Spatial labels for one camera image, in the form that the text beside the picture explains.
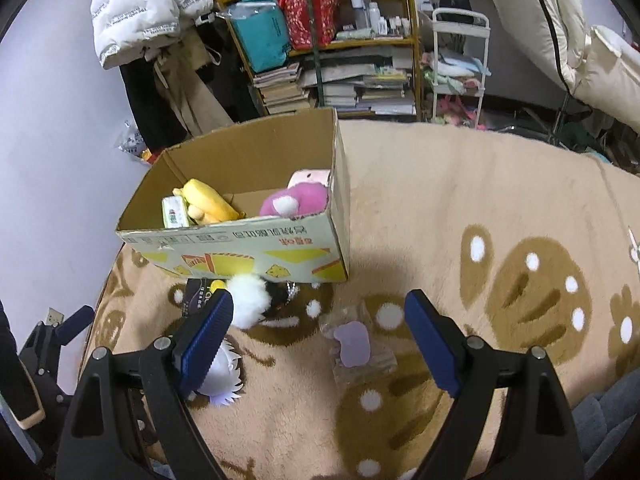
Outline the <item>white spiky plush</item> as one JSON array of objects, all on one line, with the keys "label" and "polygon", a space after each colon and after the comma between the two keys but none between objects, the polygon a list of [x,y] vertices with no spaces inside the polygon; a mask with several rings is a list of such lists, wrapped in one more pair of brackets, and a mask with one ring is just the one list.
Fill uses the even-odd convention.
[{"label": "white spiky plush", "polygon": [[215,406],[229,406],[240,397],[244,387],[241,378],[241,356],[224,338],[200,388],[188,396],[194,402],[200,396]]}]

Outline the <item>white fluffy plush toy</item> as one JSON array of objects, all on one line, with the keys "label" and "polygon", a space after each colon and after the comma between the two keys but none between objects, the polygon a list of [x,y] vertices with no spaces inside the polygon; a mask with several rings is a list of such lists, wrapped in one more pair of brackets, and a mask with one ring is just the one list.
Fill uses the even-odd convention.
[{"label": "white fluffy plush toy", "polygon": [[211,294],[218,289],[231,295],[231,325],[239,330],[249,330],[261,322],[272,320],[299,292],[297,284],[270,282],[254,274],[236,274],[227,281],[212,281],[206,287]]}]

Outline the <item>lilac item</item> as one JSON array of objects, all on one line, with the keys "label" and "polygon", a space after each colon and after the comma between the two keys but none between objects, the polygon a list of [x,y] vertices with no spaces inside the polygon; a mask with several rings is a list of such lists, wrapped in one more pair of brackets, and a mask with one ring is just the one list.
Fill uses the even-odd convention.
[{"label": "lilac item", "polygon": [[396,370],[395,353],[375,335],[372,318],[363,302],[358,306],[334,308],[321,315],[319,330],[329,341],[337,388],[346,390],[373,382]]}]

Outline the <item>green tissue pack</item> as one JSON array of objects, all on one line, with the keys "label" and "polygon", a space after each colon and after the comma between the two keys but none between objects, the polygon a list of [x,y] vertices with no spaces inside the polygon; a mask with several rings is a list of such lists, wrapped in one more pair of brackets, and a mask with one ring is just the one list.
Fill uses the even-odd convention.
[{"label": "green tissue pack", "polygon": [[162,199],[162,217],[165,229],[182,229],[191,225],[188,205],[182,196],[167,196]]}]

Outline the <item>yellow plush doll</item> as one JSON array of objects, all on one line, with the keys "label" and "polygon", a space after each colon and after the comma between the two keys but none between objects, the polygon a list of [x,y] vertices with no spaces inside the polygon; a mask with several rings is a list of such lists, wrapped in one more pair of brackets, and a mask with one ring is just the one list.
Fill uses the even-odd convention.
[{"label": "yellow plush doll", "polygon": [[198,179],[190,179],[182,188],[174,188],[172,194],[183,198],[186,214],[199,226],[243,218],[214,188]]}]

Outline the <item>cardboard box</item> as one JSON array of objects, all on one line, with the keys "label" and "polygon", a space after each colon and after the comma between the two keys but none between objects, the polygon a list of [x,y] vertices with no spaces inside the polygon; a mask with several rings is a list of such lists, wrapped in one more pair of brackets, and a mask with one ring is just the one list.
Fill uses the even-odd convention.
[{"label": "cardboard box", "polygon": [[183,278],[348,278],[349,176],[335,110],[269,116],[163,151],[120,216],[122,241]]}]

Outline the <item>pink plush toy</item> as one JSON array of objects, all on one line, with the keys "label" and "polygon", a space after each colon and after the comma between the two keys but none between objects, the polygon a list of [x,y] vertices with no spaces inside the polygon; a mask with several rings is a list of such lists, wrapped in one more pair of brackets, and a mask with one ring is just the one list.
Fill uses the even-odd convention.
[{"label": "pink plush toy", "polygon": [[319,183],[301,183],[268,196],[259,214],[263,217],[293,218],[318,214],[326,209],[329,190]]}]

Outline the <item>beige brown patterned blanket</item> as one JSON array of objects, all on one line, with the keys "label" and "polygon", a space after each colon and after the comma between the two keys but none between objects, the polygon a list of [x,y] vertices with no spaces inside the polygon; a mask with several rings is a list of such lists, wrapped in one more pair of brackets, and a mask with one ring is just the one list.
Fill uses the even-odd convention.
[{"label": "beige brown patterned blanket", "polygon": [[[407,479],[451,406],[405,322],[420,288],[497,349],[547,351],[570,403],[639,364],[639,179],[493,132],[348,120],[348,278],[299,283],[271,321],[230,330],[244,387],[191,413],[233,479]],[[90,348],[137,351],[181,320],[186,280],[125,243]],[[337,388],[319,318],[358,306],[397,368]]]}]

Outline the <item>black coat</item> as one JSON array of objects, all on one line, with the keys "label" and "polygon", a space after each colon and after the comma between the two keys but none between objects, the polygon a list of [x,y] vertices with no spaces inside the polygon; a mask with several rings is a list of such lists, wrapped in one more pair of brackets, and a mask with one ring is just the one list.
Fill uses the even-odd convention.
[{"label": "black coat", "polygon": [[119,66],[134,121],[146,147],[159,153],[186,140],[186,129],[168,101],[158,92],[154,65],[138,58]]}]

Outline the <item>white puffer jacket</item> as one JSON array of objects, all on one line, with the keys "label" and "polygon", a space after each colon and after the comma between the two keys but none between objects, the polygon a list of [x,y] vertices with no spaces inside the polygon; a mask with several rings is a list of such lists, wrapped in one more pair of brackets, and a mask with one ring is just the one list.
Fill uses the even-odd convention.
[{"label": "white puffer jacket", "polygon": [[152,58],[213,7],[214,0],[91,0],[96,57],[104,70]]}]

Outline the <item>teal bag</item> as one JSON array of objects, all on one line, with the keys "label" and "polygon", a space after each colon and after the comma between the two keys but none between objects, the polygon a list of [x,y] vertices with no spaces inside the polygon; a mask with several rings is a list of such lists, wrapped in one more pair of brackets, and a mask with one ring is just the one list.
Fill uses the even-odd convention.
[{"label": "teal bag", "polygon": [[278,0],[240,0],[220,16],[231,23],[254,73],[281,67],[290,37]]}]

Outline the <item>cream folded mattress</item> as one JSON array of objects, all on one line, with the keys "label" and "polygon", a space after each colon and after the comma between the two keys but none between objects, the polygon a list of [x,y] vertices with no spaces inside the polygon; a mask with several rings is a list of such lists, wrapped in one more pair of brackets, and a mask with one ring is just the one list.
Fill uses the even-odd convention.
[{"label": "cream folded mattress", "polygon": [[639,52],[604,25],[588,25],[582,0],[492,0],[530,62],[574,99],[639,130]]}]

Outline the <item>wooden shelf unit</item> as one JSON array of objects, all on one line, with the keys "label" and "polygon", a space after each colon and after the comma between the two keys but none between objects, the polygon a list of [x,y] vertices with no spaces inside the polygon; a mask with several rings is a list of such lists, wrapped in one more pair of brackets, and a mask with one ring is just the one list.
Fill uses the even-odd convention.
[{"label": "wooden shelf unit", "polygon": [[215,0],[260,114],[419,120],[414,0]]}]

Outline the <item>red patterned bag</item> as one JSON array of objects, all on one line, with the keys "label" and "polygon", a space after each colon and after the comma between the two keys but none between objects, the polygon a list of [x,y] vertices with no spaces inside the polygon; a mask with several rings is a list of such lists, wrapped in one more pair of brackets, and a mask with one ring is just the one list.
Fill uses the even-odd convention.
[{"label": "red patterned bag", "polygon": [[[340,0],[314,0],[314,19],[319,47],[326,47],[336,35],[336,16]],[[285,18],[293,50],[310,50],[310,32],[305,0],[278,0]]]}]

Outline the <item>wall socket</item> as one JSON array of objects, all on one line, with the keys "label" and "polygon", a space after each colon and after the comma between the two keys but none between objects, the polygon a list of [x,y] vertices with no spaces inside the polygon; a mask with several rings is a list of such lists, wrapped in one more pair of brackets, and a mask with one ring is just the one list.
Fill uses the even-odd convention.
[{"label": "wall socket", "polygon": [[44,322],[47,325],[58,326],[64,322],[64,314],[58,310],[49,308],[47,310],[47,315],[44,318]]}]

